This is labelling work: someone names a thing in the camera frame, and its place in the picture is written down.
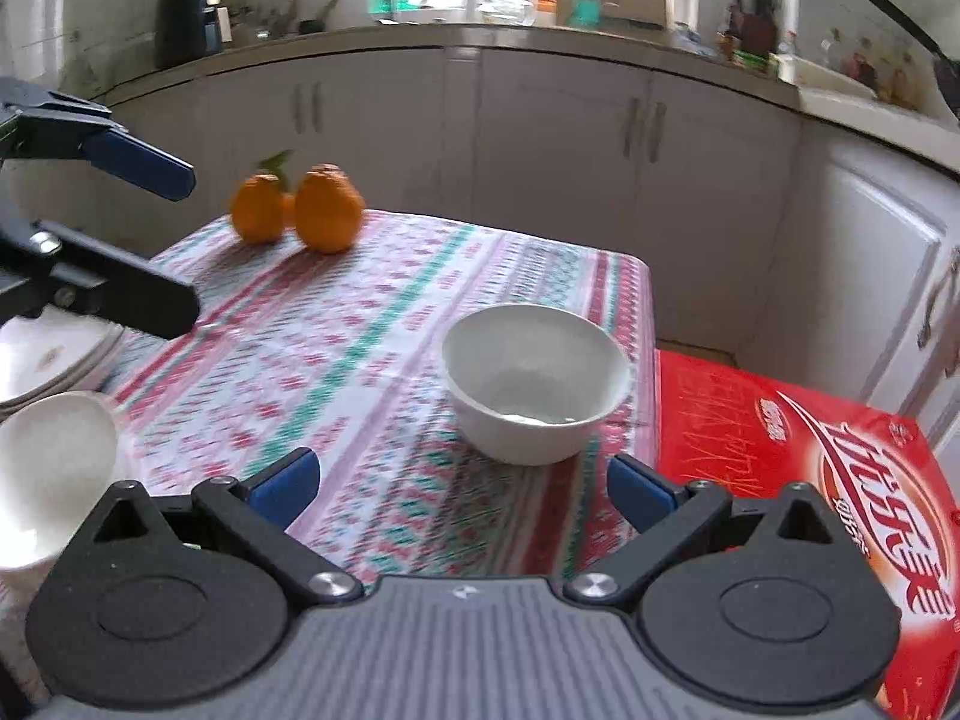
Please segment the large white fruit-print plate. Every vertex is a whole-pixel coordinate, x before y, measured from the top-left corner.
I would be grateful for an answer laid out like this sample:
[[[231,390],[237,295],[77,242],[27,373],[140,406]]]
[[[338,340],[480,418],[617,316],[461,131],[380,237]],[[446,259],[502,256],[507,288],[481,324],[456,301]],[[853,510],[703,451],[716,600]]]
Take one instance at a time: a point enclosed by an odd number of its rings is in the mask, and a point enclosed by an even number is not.
[[[48,305],[37,319],[3,323],[2,418],[50,395],[98,390],[114,369],[125,328]]]

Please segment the white bowl pink pattern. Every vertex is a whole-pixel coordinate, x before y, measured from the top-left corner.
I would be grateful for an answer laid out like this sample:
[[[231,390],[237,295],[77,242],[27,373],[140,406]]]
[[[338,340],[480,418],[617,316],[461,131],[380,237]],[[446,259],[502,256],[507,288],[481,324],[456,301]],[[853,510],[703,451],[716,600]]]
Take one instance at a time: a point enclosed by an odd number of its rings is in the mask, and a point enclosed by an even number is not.
[[[5,419],[3,577],[52,564],[104,491],[139,474],[127,424],[103,395],[52,395]]]

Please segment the orange with leaf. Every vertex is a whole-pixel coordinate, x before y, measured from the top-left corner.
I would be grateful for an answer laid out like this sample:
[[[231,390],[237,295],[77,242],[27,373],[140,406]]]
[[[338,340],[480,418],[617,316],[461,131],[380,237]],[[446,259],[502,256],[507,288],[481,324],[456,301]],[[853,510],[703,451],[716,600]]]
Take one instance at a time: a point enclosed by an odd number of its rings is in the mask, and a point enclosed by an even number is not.
[[[291,154],[291,149],[284,149],[260,160],[231,199],[231,226],[247,245],[274,244],[291,224],[293,193],[286,176]]]

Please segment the black coffee machine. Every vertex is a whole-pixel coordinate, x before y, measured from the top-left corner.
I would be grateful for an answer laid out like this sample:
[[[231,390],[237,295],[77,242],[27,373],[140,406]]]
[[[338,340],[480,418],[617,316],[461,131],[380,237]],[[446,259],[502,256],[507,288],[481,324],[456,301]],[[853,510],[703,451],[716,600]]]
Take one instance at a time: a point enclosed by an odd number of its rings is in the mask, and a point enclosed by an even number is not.
[[[156,0],[156,68],[169,70],[218,54],[224,43],[221,23],[229,23],[221,0]]]

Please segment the bumpy orange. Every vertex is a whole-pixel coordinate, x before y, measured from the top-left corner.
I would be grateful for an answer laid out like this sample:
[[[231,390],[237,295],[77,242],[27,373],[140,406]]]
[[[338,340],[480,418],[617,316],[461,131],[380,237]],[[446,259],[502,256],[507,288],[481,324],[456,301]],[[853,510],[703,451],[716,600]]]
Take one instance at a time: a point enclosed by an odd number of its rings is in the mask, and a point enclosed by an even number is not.
[[[358,239],[364,208],[361,193],[340,167],[311,167],[295,193],[296,234],[318,254],[340,254]]]

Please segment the red cardboard box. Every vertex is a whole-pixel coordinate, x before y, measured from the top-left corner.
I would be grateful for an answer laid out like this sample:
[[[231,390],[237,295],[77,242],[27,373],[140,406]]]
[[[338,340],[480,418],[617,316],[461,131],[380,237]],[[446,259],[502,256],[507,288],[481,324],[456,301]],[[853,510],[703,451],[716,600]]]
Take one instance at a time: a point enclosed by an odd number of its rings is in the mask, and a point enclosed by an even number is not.
[[[940,717],[958,678],[958,509],[918,424],[679,353],[658,366],[659,473],[755,499],[815,486],[900,606],[878,702]]]

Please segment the patterned tablecloth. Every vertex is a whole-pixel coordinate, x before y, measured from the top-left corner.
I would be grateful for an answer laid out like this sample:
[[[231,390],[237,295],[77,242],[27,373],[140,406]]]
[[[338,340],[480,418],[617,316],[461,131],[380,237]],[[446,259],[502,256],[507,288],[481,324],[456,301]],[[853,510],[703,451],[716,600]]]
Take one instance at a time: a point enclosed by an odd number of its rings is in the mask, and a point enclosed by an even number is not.
[[[605,477],[612,455],[651,458],[656,445],[652,281],[640,259],[373,211],[340,257],[295,238],[249,247],[217,220],[158,265],[197,288],[199,323],[174,341],[130,335],[106,382],[152,493],[245,478],[308,447],[322,486],[293,535],[368,582],[569,577],[630,535]],[[459,317],[503,302],[586,317],[630,361],[630,397],[558,465],[494,463],[457,431],[441,341]]]

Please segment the teal container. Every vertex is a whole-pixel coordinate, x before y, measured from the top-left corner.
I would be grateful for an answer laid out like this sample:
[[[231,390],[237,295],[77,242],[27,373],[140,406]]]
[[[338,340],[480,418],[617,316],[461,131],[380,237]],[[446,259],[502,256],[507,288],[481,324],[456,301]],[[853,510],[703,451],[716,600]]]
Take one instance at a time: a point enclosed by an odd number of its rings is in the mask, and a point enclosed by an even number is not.
[[[597,29],[601,26],[602,0],[571,0],[566,24],[578,29]]]

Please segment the white dish tub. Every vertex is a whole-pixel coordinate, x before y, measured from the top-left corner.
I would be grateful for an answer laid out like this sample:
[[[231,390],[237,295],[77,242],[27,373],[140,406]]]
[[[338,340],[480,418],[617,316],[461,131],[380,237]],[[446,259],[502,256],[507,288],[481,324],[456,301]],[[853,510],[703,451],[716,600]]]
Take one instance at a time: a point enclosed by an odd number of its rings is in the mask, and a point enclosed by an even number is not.
[[[778,54],[776,60],[778,60],[779,78],[789,85],[846,94],[846,96],[871,99],[871,101],[877,99],[877,94],[868,86],[839,73],[839,71],[830,70],[811,62],[811,60],[805,60],[791,54]]]

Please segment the knife block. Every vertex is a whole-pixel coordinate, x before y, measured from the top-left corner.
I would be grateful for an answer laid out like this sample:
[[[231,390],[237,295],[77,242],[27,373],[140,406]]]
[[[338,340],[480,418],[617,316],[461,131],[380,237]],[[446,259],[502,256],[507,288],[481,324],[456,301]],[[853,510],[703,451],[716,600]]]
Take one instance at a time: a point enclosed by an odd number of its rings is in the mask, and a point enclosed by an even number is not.
[[[742,52],[768,59],[779,43],[781,5],[781,0],[732,0],[724,32]]]

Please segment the black wok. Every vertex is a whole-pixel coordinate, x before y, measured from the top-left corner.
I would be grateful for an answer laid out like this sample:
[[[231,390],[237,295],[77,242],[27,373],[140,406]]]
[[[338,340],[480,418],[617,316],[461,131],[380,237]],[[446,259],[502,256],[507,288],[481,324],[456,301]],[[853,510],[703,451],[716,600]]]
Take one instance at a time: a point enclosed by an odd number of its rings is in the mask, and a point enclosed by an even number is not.
[[[908,36],[928,51],[928,54],[932,57],[935,81],[940,96],[944,99],[944,103],[950,109],[953,117],[958,117],[958,111],[960,110],[960,73],[958,73],[957,60],[947,57],[934,37],[929,36],[913,18],[910,18],[900,7],[897,7],[892,0],[867,0],[867,2],[887,15],[903,31],[906,31]]]

